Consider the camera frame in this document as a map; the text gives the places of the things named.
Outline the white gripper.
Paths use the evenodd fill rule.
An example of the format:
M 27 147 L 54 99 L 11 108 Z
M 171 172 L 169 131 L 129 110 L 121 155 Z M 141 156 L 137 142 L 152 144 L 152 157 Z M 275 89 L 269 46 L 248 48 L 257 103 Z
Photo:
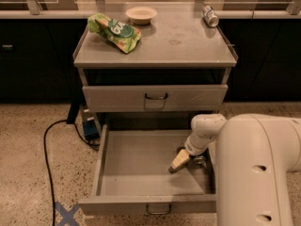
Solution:
M 168 169 L 170 173 L 179 171 L 189 160 L 190 154 L 193 156 L 200 155 L 206 151 L 208 145 L 216 139 L 216 135 L 197 134 L 192 132 L 184 142 L 185 149 L 181 149 L 171 162 Z

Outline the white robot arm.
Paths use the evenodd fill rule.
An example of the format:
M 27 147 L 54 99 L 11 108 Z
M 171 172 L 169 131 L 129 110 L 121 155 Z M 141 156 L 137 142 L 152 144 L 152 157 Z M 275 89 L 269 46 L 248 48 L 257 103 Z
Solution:
M 215 143 L 217 226 L 293 226 L 286 174 L 301 170 L 301 119 L 200 114 L 174 172 Z

